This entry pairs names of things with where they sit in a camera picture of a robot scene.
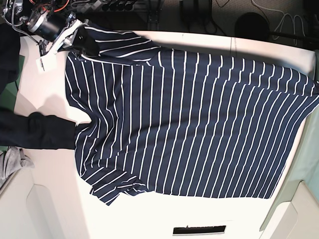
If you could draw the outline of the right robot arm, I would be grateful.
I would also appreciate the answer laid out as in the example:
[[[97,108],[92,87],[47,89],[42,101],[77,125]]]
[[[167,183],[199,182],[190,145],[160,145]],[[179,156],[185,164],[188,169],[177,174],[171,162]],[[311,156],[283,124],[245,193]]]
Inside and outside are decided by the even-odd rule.
[[[89,21],[78,20],[75,13],[59,12],[58,0],[4,0],[1,16],[18,33],[33,40],[39,47],[40,59],[53,58],[58,52],[71,51],[81,56],[97,57],[100,48],[88,34]]]

